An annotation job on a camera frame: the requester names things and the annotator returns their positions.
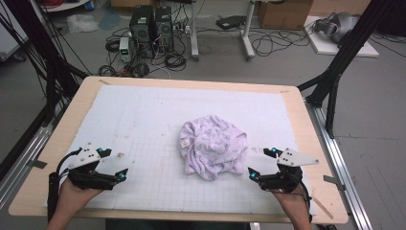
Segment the white cabinet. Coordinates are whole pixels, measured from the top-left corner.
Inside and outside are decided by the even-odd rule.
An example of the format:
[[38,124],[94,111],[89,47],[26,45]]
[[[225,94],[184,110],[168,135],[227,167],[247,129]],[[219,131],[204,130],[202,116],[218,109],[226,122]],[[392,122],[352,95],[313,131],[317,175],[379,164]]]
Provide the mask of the white cabinet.
[[0,61],[6,61],[19,48],[18,42],[11,35],[9,29],[15,30],[17,37],[22,43],[28,40],[27,35],[20,27],[10,9],[3,0],[0,0]]

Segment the person's left hand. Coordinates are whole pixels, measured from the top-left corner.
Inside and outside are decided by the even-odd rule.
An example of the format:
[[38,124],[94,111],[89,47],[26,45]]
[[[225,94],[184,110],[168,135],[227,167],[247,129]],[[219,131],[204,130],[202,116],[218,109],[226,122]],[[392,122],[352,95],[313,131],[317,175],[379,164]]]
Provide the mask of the person's left hand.
[[81,189],[75,186],[69,178],[61,184],[55,218],[71,219],[80,212],[88,202],[95,196],[102,193],[97,189]]

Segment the white floor board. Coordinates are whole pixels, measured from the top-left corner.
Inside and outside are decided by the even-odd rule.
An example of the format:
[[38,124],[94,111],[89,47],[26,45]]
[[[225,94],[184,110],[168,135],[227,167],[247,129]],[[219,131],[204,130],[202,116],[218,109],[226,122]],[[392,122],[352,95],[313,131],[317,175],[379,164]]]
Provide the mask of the white floor board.
[[[319,16],[309,16],[304,23],[304,31],[309,36],[310,43],[318,55],[335,56],[339,51],[338,45],[323,33],[313,31],[313,25],[318,19]],[[379,54],[369,42],[366,42],[357,56],[360,58],[378,58]]]

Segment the lilac butterfly print towel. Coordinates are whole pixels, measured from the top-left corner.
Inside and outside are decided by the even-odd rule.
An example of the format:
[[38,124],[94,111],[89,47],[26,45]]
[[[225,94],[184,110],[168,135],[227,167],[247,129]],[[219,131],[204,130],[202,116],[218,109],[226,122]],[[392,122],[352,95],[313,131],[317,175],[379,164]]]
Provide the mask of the lilac butterfly print towel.
[[209,115],[183,124],[178,143],[185,174],[215,181],[221,173],[244,172],[247,134],[218,116]]

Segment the clear plastic bag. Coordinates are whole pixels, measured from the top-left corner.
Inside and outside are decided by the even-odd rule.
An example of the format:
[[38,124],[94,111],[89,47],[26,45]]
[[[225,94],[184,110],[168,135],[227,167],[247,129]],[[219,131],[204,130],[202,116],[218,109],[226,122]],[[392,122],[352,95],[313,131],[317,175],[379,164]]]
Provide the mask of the clear plastic bag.
[[90,33],[99,28],[99,24],[92,15],[74,14],[67,17],[67,25],[71,34]]

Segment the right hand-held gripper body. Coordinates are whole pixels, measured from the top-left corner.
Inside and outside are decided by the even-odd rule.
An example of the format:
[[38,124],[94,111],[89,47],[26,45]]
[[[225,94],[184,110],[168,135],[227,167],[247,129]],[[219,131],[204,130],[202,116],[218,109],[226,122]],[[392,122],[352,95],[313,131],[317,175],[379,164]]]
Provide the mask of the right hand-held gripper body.
[[302,166],[316,165],[319,160],[290,148],[282,151],[282,155],[277,160],[279,169],[275,174],[262,175],[263,182],[259,187],[264,191],[282,189],[286,193],[293,192],[302,182]]

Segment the white desk leg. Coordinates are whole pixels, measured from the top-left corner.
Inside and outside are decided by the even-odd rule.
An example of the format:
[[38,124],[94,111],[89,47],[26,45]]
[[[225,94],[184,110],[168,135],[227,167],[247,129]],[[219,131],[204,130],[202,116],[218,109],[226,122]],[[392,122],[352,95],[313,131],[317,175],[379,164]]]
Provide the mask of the white desk leg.
[[251,22],[254,14],[255,9],[255,1],[249,0],[248,2],[248,9],[246,14],[245,26],[244,29],[241,31],[241,39],[246,50],[247,59],[250,60],[255,56],[255,52],[253,50],[251,41],[249,39],[249,32],[251,28]]
[[199,50],[198,50],[198,42],[197,42],[197,34],[196,34],[196,17],[197,17],[197,10],[196,10],[196,0],[191,0],[191,52],[192,52],[192,59],[195,61],[199,60]]

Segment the aluminium rail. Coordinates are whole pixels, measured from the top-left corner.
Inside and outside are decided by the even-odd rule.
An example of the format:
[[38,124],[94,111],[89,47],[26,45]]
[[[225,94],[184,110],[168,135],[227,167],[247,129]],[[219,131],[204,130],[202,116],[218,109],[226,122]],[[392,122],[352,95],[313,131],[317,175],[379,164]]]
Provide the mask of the aluminium rail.
[[314,125],[321,134],[322,144],[326,148],[328,163],[333,168],[337,181],[336,185],[344,196],[344,203],[348,210],[348,216],[354,222],[357,230],[373,230],[371,221],[363,206],[355,185],[351,179],[350,172],[340,151],[338,142],[331,138],[325,128],[327,116],[322,108],[314,107],[305,103],[309,115],[314,119]]
[[5,208],[8,201],[32,168],[29,167],[27,163],[30,160],[37,160],[52,133],[52,127],[41,126],[34,135],[29,137],[28,141],[22,145],[20,155],[11,164],[11,168],[0,181],[0,210]]

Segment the narrow black computer tower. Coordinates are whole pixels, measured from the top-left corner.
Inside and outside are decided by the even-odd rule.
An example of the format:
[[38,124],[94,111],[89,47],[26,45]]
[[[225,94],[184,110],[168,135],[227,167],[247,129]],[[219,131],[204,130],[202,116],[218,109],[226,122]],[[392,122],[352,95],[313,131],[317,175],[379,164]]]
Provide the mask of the narrow black computer tower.
[[161,52],[171,53],[173,48],[173,32],[171,7],[159,7],[155,11],[155,23],[158,45]]

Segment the black metal frame stand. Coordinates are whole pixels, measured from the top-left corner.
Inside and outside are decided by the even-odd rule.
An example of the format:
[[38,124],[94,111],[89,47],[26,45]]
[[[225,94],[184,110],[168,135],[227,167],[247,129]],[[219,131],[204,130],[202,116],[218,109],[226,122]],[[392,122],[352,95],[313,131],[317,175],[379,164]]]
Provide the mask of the black metal frame stand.
[[314,86],[312,93],[305,98],[313,107],[321,108],[325,98],[328,98],[325,130],[331,139],[334,139],[333,125],[339,81],[375,28],[398,1],[371,0],[328,68],[321,75],[298,86],[300,91]]
[[22,42],[22,37],[6,16],[0,13],[0,24],[22,48],[32,63],[37,75],[44,79],[46,105],[43,108],[44,122],[50,123],[56,116],[57,104],[66,99],[71,101],[79,90],[77,79],[84,80],[89,74],[69,63],[56,48],[43,24],[38,19],[30,0],[0,0],[0,6],[7,6],[17,23],[34,46],[39,58],[32,55],[31,48]]

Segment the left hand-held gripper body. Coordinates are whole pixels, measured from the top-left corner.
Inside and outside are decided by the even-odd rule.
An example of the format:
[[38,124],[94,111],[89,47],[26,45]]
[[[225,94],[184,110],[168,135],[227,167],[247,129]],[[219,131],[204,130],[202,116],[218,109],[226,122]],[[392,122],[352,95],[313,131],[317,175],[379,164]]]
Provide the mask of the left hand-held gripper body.
[[100,160],[96,149],[90,143],[80,149],[78,155],[68,165],[68,177],[71,182],[81,189],[112,190],[115,186],[111,182],[114,175],[96,171]]

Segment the wide black computer tower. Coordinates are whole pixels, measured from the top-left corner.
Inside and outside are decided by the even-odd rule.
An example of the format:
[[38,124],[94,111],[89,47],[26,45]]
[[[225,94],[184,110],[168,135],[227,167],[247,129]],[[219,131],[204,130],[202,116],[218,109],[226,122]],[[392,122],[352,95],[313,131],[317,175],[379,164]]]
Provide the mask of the wide black computer tower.
[[153,7],[138,5],[131,16],[129,28],[137,53],[141,58],[152,58],[152,42],[157,37]]

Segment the teal floor sheet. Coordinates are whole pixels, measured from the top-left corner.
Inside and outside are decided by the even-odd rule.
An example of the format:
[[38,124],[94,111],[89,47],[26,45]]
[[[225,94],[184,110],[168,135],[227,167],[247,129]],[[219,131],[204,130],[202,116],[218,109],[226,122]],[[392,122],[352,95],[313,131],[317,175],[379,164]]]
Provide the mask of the teal floor sheet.
[[114,11],[108,10],[99,22],[99,28],[103,31],[112,31],[122,21],[122,18]]

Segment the thin wooden stick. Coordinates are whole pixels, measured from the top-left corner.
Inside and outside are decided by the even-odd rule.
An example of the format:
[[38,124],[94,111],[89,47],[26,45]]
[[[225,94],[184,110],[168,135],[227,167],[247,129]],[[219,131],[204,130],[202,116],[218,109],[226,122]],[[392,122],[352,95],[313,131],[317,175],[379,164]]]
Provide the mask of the thin wooden stick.
[[322,200],[320,200],[318,197],[313,196],[312,201],[315,203],[315,205],[318,207],[318,210],[320,211],[320,214],[327,219],[334,219],[333,211],[332,211],[332,206],[329,205],[328,203],[324,203]]

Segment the flat black device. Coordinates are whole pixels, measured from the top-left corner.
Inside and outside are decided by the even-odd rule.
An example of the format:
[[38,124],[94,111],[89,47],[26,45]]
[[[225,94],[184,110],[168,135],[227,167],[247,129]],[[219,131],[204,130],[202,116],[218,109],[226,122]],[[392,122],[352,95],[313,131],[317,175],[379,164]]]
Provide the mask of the flat black device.
[[216,25],[222,30],[231,30],[244,25],[246,17],[242,15],[233,15],[220,18],[216,21]]

